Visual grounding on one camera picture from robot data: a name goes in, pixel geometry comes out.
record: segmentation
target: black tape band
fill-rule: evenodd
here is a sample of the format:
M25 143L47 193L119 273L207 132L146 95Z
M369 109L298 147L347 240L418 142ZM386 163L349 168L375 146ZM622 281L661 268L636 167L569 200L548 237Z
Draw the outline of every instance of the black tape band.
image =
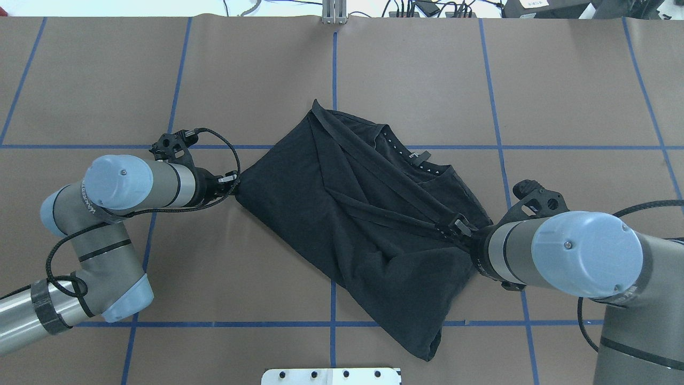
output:
M620 353L627 354L634 358L639 358L640 360L652 362L653 364L660 365L662 367L667 367L671 369L676 369L678 371L684 371L684 362L672 360L670 358L665 358L663 356L658 356L657 354L648 353L647 351L639 350L631 346L623 345L610 340L606 337L601 337L601 344L610 349L619 351Z
M40 324L48 333L56 335L71 329L62 316L57 314L46 280L40 280L31 285L31 303Z
M176 201L176 198L178 198L178 195L181 193L181 174L179 174L178 170L176 170L176 168L172 165L169 164L169 167L171 167L173 172L176 173L176 181L178 181L178 188L176 188L176 194L173 196L173 199L171 199L171 202L169 202L169 204L164 207L171 206L171 204Z
M97 257L100 254L104 254L104 253L107 253L108 251L112 251L114 249L118 249L119 247L130 245L130 244L131 244L130 239L126 239L126 240L122 240L121 242L113 243L107 247L103 247L102 249L95 250L92 253L83 254L82 256L79 257L79 262L89 260L90 258Z
M71 274L69 274L69 275L71 275L72 277L76 277L76 272L74 271L73 273L71 273ZM74 288L74 293L76 293L76 294L81 294L81 293L82 293L82 292L81 292L81 287L80 287L78 281L72 282L72 286L73 286L73 288ZM83 298L83 296L82 296L82 295L79 295L79 296L76 297L76 298L79 300L79 303L81 304L81 309L83 309L83 312L85 313L85 315L87 315L87 316L90 317L90 318L94 317L95 314L93 314L93 313L90 311L90 308L88 307L88 304L86 303L86 300Z
M511 275L513 277L515 277L516 280L518 280L520 282L525 282L525 281L521 280L520 277L515 275L515 273L513 273L513 270L511 269L511 265L508 264L508 255L506 253L506 247L508 246L508 238L510 238L511 234L513 234L513 230L522 223L523 222L520 222L520 223L516 224L515 226L511 227L511 229L508 230L508 234L506 234L506 239L503 240L503 262L506 263L506 268L508 269L508 272L511 273Z

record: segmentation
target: black t-shirt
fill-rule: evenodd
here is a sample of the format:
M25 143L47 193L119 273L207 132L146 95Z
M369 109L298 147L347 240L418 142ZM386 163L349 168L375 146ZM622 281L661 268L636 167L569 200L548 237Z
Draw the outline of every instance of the black t-shirt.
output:
M254 166L237 200L351 296L397 342L429 361L451 301L475 271L435 228L491 220L452 166L424 161L388 125L311 111Z

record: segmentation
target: blue tape line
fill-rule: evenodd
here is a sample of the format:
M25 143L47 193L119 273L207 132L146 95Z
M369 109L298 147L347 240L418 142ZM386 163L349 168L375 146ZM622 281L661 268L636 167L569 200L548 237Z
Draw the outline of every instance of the blue tape line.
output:
M487 42L484 35L484 24L479 18L479 36L482 41L482 55L484 56L484 71L487 74L487 87L489 87L489 103L492 106L492 119L494 121L494 133L497 136L497 149L499 150L499 163L501 165L501 176L503 178L503 189L506 197L506 204L511 207L511 196L508 191L508 176L506 175L506 166L503 159L503 145L501 144L501 132L499 131L499 117L497 115L497 104L494 100L494 86L492 85L492 74L489 69L489 58L487 56Z
M494 86L492 85L492 74L489 68L489 57L487 56L487 39L484 34L484 23L482 19L478 19L479 34L482 41L482 55L484 56L484 70L487 75L487 86L489 87L489 102L492 106L492 118L494 120L494 132L497 136L497 146L499 150L499 163L501 164L501 179L503 180L503 188L506 198L506 206L511 207L511 196L508 187L508 176L506 175L505 160L503 158L503 143L501 142L501 132L499 131L499 117L497 115L497 104L494 99ZM521 299L523 301L523 314L525 315L525 331L527 332L527 347L529 348L529 361L532 369L532 378L534 385L539 385L539 375L537 373L537 360L534 354L534 341L532 339L532 327L529 323L529 312L527 309L527 299L525 292L521 291Z
M2 132L0 133L0 145L5 140L5 135L7 135L7 130L10 128L10 121L12 121L12 115L14 113L14 108L19 100L19 95L21 94L21 89L24 88L24 82L26 77L29 75L29 69L31 68L31 63L34 61L34 56L36 56L36 50L38 49L38 43L40 43L40 37L42 36L43 30L45 29L45 24L47 23L47 17L43 18L40 24L40 29L38 29L38 35L36 35L36 41L34 41L34 47L31 49L31 54L29 59L26 61L26 66L24 67L24 72L21 74L21 79L19 80L19 85L16 87L16 92L14 93L14 99L12 100L12 105L10 106L10 111L7 114L7 119L5 120L5 125L2 127Z
M131 322L119 321L119 322L104 322L104 321L84 321L76 325L77 327L131 327Z
M145 244L145 255L142 258L142 270L147 273L147 264L150 261L150 250L152 249L152 231L157 224L157 213L153 212L150 218L150 227L147 232L147 243Z
M503 320L503 321L445 321L445 327L489 327L489 326L576 326L576 319L551 319L551 320L535 320L526 322L523 320ZM329 321L137 321L135 327L147 328L241 328L241 327L330 327L332 323ZM375 321L335 321L335 327L379 327ZM585 325L603 325L602 319L586 319ZM133 322L98 322L85 321L76 325L76 327L131 327Z
M233 145L236 149L272 149L274 145ZM149 149L150 145L0 145L4 149ZM412 150L496 150L494 145L408 145ZM502 145L505 150L662 150L661 146L565 146L565 145ZM684 150L684 146L665 146L668 150ZM226 145L194 145L192 149L228 149Z
M176 78L176 90L173 94L173 104L171 104L171 117L169 118L169 128L166 130L167 134L171 134L173 130L173 120L176 118L176 105L178 104L178 94L181 91L181 80L183 79L183 67L185 66L185 53L187 52L187 41L190 37L190 27L192 26L192 17L187 18L187 25L185 26L185 40L183 41L183 52L181 53L181 64L178 67L178 77Z
M155 231L155 224L157 223L157 213L153 213L150 218L150 227L147 231L147 243L145 245L145 255L142 259L142 270L147 271L147 262L150 260L150 250L152 249L152 234ZM131 334L129 336L129 344L126 348L126 360L124 361L124 370L121 374L121 385L125 385L128 381L129 368L131 366L131 356L133 355L133 344L135 343L135 330L137 329L137 318L139 313L133 315L131 322Z
M330 327L329 321L189 321L189 322L144 322L137 323L137 327Z
M332 34L332 109L337 110L337 31ZM337 284L330 280L330 367L337 366Z
M539 385L539 372L537 370L537 358L534 353L534 339L532 338L532 322L529 320L529 308L527 307L527 294L520 292L520 299L523 302L523 314L525 316L525 333L527 334L527 348L529 349L529 361L532 367L532 380L534 385Z
M332 109L337 110L337 31L332 34Z
M337 284L330 281L330 367L337 367L337 348L335 346L335 338L337 331Z
M126 348L126 360L124 361L124 371L121 373L121 385L126 385L128 382L128 372L131 368L131 359L133 357L133 343L135 342L135 323L137 322L137 313L133 316L131 326L131 333L129 334L129 344Z
M668 150L665 147L665 141L663 140L663 135L660 132L660 127L658 126L658 121L655 118L655 113L653 112L653 106L650 103L650 98L648 97L648 92L646 91L646 86L644 85L644 79L641 76L641 71L639 70L639 64L637 63L636 55L634 55L634 48L632 47L632 38L629 35L629 28L627 27L627 19L622 18L622 26L624 27L624 36L627 38L627 46L629 47L629 55L632 58L632 65L634 66L634 71L637 74L637 80L639 81L639 87L642 89L642 94L644 94L644 100L646 101L646 108L648 108L648 114L650 115L650 121L653 123L653 129L655 130L655 135L658 137L658 143L660 144L660 149L663 151L663 157L665 158L665 163L668 167L668 172L670 173L670 179L672 180L672 185L674 186L674 192L677 195L677 199L682 199L682 193L679 190L679 184L677 183L677 178L674 175L674 170L672 169L672 163L670 162L670 156L668 155Z

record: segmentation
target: metal bracket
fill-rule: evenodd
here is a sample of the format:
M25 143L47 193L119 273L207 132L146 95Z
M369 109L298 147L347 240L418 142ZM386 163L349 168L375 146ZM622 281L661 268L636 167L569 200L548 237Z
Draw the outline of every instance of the metal bracket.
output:
M513 186L513 194L520 199L513 205L508 212L501 218L498 226L504 223L526 221L535 218L549 218L562 212L570 211L565 203L565 199L560 192L545 189L536 180L525 179ZM523 212L526 206L534 215L527 215Z
M398 368L318 368L270 369L263 374L261 385L401 385Z
M323 0L323 24L347 24L347 0Z
M435 224L435 228L442 234L444 239L458 241L463 247L471 246L473 232L478 230L477 227L468 222L468 219L463 214L444 216L440 219L439 223Z

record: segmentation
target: black cable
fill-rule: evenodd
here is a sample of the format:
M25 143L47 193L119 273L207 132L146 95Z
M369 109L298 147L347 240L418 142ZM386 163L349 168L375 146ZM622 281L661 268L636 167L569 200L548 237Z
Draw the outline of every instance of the black cable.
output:
M473 8L471 5L475 4L477 0L472 0L470 4L466 5L466 11L468 12L468 18L473 17Z
M389 3L391 3L391 2L392 2L392 0L387 0L387 2L385 3L385 8L382 8L382 14L380 15L380 17L384 17L384 13L387 12L387 7L389 7Z
M453 13L454 13L454 14L456 13L456 10L458 9L458 4L456 4L455 1L448 1L447 3L445 3L444 5L442 5L442 8L441 8L441 9L439 10L439 12L437 13L437 17L439 17L439 16L442 14L442 12L444 11L444 8L446 8L447 5L449 5L449 4L452 4L452 5L453 5Z
M323 5L323 3L316 3L315 1L305 1L305 0L266 0L266 1L290 1L292 3Z
M58 275L55 277L52 275L52 259L55 257L55 253L57 253L57 250L64 244L67 243L69 240L72 240L79 235L85 234L87 232L90 232L95 229L99 229L100 227L105 227L108 226L109 223L98 223L96 225L92 225L90 227L86 227L85 229L75 232L74 234L71 234L69 236L66 236L62 239L60 239L59 242L52 248L50 251L50 254L47 256L47 259L45 260L45 274L47 274L47 282L51 283L54 287L56 287L59 291L64 293L65 295L68 295L69 297L73 298L82 298L88 293L88 285L86 284L85 281L83 281L81 278L78 277L72 277L70 275ZM74 285L83 285L83 292L82 293L76 293L76 292L71 292L69 290L66 290L64 286L62 286L58 281L70 281Z
M642 8L642 14L639 16L639 18L644 18L644 15L646 14L646 10L648 9L648 6L650 5L650 0L646 0L643 2L644 7Z
M226 143L229 149L233 152L233 155L235 156L235 164L237 165L237 174L236 178L233 181L233 185L231 186L230 189L228 189L228 192L221 198L219 198L217 201L211 202L209 204L203 205L203 206L196 206L196 207L191 207L191 208L178 208L178 209L172 209L172 208L151 208L147 210L141 210L141 211L135 211L135 212L130 212L126 215L123 215L123 217L126 218L132 218L136 215L141 215L141 214L148 214L151 212L191 212L191 211L199 211L199 210L204 210L206 208L210 208L212 206L216 206L217 204L223 202L228 198L229 195L232 195L237 188L237 185L240 184L240 175L242 173L242 169L240 166L240 158L237 156L237 151L235 151L235 147L227 140L225 139L221 134L217 133L216 131L209 129L209 128L198 128L197 134L200 132L209 132L210 134L216 136L219 138L223 143Z
M253 5L250 9L246 10L245 12L242 12L242 13L240 14L240 16L247 16L247 15L249 15L250 13L254 12L255 10L257 10L257 8L258 8L260 5L261 5L261 0L256 0L256 3L254 3L254 5Z
M618 218L631 214L633 212L641 211L641 210L647 210L649 208L658 208L658 207L675 207L675 206L684 206L684 200L682 199L667 199L663 201L650 201L646 203L640 203L638 205L630 206L628 208L622 209L613 216L616 216ZM587 334L586 329L584 328L584 320L582 317L582 302L584 298L580 297L577 299L577 322L579 324L579 330L582 332L582 336L584 336L584 339L587 341L587 343L592 347L593 350L599 351L599 347L596 346L594 341L589 337L589 334Z
M24 290L29 290L30 288L31 288L31 285L26 285L22 288L18 288L15 291L8 293L8 294L5 294L4 296L0 297L0 300L3 300L7 297L11 297L12 295L15 295L15 294L19 294L19 293L23 292Z
M353 11L353 12L350 12L350 13L349 13L349 16L351 16L351 15L353 15L353 14L362 14L363 16L371 17L371 16L369 16L367 13L364 13L364 12L361 12L361 11Z
M596 344L594 343L592 338L589 337L589 334L587 333L587 329L584 327L584 319L582 317L582 303L583 303L583 301L584 301L583 297L580 297L577 300L577 322L579 324L579 331L582 332L582 336L584 336L584 339L587 341L589 346L591 346L593 350L599 351L599 347L596 346Z
M646 202L646 203L640 203L638 205L634 205L634 206L625 208L623 210L620 210L613 215L620 218L621 216L625 216L625 215L631 214L633 212L646 210L649 208L672 207L672 206L684 206L684 200L669 199L669 200L664 200L664 201L651 201L651 202Z
M430 0L413 0L413 1L416 1L416 2L419 2L419 3L433 3L433 4L435 4L435 5L445 5L445 4L447 4L447 3L441 3L441 2L439 2L439 1L430 1Z
M212 203L202 205L202 206L196 206L193 208L175 209L175 210L174 209L156 209L155 208L155 209L131 212L131 213L124 215L123 217L131 218L131 217L136 216L136 215L147 214L150 212L191 212L191 211L204 210L204 209L210 208L212 206L216 206L217 204L225 201L229 195L232 195L235 192L235 189L240 184L240 175L242 173L242 168L240 165L240 158L237 156L237 151L235 151L235 147L227 139L225 139L221 134L217 133L216 131L214 131L212 129L202 127L202 128L198 128L195 130L196 134L199 134L201 132L209 132L210 134L219 138L223 143L225 143L228 146L229 149L231 149L231 151L233 152L233 155L235 156L235 164L237 165L237 171L236 171L235 179L233 180L233 184L228 189L228 192L223 197L218 199L217 201L214 201ZM83 235L87 232L98 229L100 227L105 227L107 225L109 225L109 224L102 222L102 223L98 223L98 224L93 225L93 226L89 226L89 227L87 227L81 231L75 232L74 234L71 234L69 236L62 238L59 242L57 242L57 244L50 251L50 254L48 255L47 259L45 260L45 274L47 275L47 282L51 283L59 291L61 291L65 295L68 295L69 297L73 297L73 298L85 297L85 295L88 293L88 285L86 284L86 282L83 281L81 278L72 277L70 275L54 276L52 274L52 259L54 259L55 254L57 253L57 250L64 243L67 243L69 240L72 240L72 239L74 239L80 235ZM67 290L64 286L62 286L58 281L69 281L69 282L72 282L72 284L74 284L74 285L81 285L81 286L83 286L83 290L80 293L71 292L71 291ZM30 285L24 286L24 287L19 288L19 289L15 290L9 294L6 294L6 295L0 297L0 299L4 299L4 298L10 297L12 295L15 295L17 293L21 293L22 291L28 290L29 288L31 288Z

